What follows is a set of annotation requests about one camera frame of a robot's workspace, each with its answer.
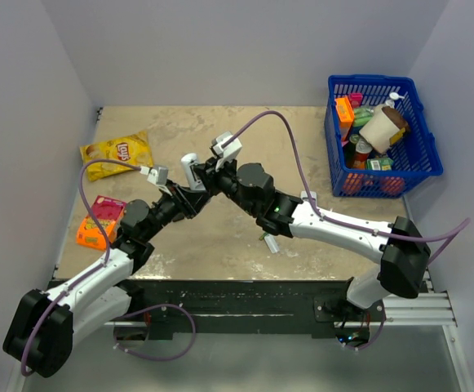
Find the lay's chip bag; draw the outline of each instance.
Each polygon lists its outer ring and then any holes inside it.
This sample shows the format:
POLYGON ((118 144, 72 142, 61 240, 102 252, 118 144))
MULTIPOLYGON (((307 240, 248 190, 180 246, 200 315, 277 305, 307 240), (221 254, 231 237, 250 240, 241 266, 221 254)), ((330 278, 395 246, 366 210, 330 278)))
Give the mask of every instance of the lay's chip bag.
MULTIPOLYGON (((153 166, 152 151, 149 148, 146 130, 131 136, 100 141, 93 145, 82 145, 80 150, 84 163, 88 163, 93 159, 107 158, 136 166, 153 166)), ((132 169, 115 163, 94 163, 87 168, 86 173, 88 174, 88 180, 95 181, 128 170, 132 169)))

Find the blue plastic basket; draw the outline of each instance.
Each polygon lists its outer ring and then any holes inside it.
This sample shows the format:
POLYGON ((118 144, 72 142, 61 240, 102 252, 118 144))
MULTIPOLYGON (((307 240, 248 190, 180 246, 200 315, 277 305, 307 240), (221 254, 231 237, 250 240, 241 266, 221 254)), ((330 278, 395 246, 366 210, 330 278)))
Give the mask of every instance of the blue plastic basket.
POLYGON ((412 79, 383 75, 332 75, 329 77, 329 92, 324 129, 334 196, 399 198, 429 176, 443 173, 434 136, 425 123, 423 105, 412 79), (334 99, 350 92, 361 92, 362 105, 378 105, 388 99, 389 93, 393 91, 405 97, 396 102, 396 109, 407 120, 411 130, 410 135, 388 151, 389 157, 394 161, 394 170, 347 168, 334 99))

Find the can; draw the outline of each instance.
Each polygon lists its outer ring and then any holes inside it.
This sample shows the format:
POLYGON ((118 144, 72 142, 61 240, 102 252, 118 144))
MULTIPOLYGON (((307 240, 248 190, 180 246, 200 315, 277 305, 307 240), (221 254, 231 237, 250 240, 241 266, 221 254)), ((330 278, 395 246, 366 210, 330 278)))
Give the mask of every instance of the can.
POLYGON ((354 135, 349 136, 349 141, 354 144, 355 148, 356 148, 358 142, 360 141, 360 139, 361 139, 361 136, 358 135, 358 134, 354 134, 354 135))
POLYGON ((355 148, 354 156, 352 157, 352 168, 362 169, 365 168, 365 161, 373 151, 373 146, 365 141, 364 138, 360 138, 355 148))

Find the table surface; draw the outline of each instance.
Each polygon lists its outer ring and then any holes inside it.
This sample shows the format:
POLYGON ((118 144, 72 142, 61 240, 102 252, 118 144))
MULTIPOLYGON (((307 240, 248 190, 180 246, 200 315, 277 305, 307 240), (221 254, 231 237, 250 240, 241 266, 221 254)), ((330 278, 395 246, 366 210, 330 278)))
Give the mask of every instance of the table surface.
MULTIPOLYGON (((211 141, 226 131, 235 132, 266 109, 282 112, 293 128, 301 162, 320 207, 373 221, 394 221, 404 216, 400 199, 335 198, 331 193, 322 107, 233 106, 113 106, 103 109, 95 141, 148 130, 156 164, 169 167, 169 178, 186 185, 180 158, 197 153, 201 162, 211 156, 211 141)), ((288 194, 303 190, 286 129, 280 119, 260 119, 240 137, 239 164, 262 163, 275 186, 288 194)), ((84 180, 92 202, 96 195, 129 202, 157 201, 158 190, 136 172, 125 172, 93 183, 84 180)), ((86 215, 76 197, 64 239, 56 278, 71 278, 96 261, 100 251, 75 242, 86 215)), ((344 249, 308 239, 277 238, 280 252, 272 254, 254 219, 223 195, 213 198, 193 220, 168 225, 153 240, 151 258, 132 278, 173 279, 347 279, 373 266, 367 259, 344 249)))
MULTIPOLYGON (((152 362, 112 350, 103 327, 74 348, 50 378, 29 377, 24 392, 460 392, 440 326, 388 326, 360 353, 304 335, 199 334, 183 358, 152 362)), ((188 344, 146 341, 136 350, 170 355, 188 344)))

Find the green box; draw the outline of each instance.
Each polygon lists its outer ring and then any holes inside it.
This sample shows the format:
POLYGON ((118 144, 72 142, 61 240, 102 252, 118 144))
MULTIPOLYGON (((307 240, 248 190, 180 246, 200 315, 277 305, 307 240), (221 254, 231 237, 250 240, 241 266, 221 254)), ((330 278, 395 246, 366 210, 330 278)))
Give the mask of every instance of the green box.
POLYGON ((392 170, 392 159, 389 157, 367 159, 365 163, 366 170, 381 170, 383 172, 392 170))

